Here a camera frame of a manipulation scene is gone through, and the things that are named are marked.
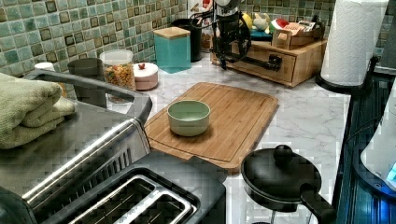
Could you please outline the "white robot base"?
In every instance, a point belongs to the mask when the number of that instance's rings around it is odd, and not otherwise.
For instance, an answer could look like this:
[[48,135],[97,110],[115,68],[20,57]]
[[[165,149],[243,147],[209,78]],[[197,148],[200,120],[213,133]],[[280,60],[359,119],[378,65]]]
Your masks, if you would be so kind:
[[368,146],[361,153],[362,164],[395,190],[396,162],[396,83],[393,83],[381,119]]

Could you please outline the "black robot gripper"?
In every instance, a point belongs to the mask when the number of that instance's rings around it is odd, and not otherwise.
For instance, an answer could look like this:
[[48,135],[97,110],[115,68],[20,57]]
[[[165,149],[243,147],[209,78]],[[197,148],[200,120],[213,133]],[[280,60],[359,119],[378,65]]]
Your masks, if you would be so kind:
[[245,58],[251,46],[248,24],[240,4],[243,0],[213,0],[213,52],[226,70],[226,62]]

